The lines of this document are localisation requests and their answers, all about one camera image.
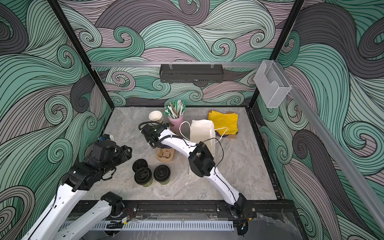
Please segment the green paper coffee cup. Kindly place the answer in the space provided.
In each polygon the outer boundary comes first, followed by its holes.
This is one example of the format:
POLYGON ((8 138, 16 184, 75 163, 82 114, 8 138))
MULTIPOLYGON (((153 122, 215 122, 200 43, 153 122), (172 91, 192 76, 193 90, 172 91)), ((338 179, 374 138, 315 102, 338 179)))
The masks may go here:
POLYGON ((166 180, 166 181, 158 181, 159 184, 161 185, 167 185, 168 183, 170 182, 170 180, 166 180))

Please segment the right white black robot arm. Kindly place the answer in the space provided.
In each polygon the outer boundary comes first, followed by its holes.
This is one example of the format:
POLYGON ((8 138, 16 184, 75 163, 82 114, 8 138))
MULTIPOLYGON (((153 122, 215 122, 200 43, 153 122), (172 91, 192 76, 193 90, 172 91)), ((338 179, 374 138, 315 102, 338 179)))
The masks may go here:
POLYGON ((173 133, 167 125, 153 121, 140 123, 138 129, 153 149, 169 147, 187 157, 192 172, 210 181, 230 206, 231 214, 236 218, 243 216, 247 199, 220 173, 218 164, 215 163, 214 156, 206 145, 206 142, 216 141, 216 138, 199 143, 190 142, 173 133))

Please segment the white paper takeout bag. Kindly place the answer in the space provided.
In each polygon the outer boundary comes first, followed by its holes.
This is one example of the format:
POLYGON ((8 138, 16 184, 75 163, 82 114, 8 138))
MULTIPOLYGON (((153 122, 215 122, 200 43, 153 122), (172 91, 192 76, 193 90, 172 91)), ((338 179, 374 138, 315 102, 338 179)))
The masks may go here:
POLYGON ((224 133, 226 133, 228 127, 215 129, 214 123, 210 120, 192 120, 191 124, 184 121, 179 126, 179 132, 183 138, 194 143, 204 142, 213 157, 216 153, 216 143, 222 138, 216 140, 216 130, 225 130, 224 133))

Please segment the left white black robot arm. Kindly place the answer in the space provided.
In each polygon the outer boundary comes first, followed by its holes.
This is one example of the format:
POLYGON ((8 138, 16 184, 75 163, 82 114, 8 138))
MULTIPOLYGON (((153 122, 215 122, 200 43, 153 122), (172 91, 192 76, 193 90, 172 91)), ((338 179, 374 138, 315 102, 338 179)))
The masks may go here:
POLYGON ((119 147, 110 139, 93 145, 91 153, 74 164, 62 177, 55 197, 23 236, 24 240, 79 240, 94 225, 108 216, 120 217, 125 209, 122 197, 113 192, 104 194, 90 210, 71 225, 61 229, 71 211, 99 181, 109 181, 105 174, 115 174, 117 167, 132 158, 132 148, 119 147))

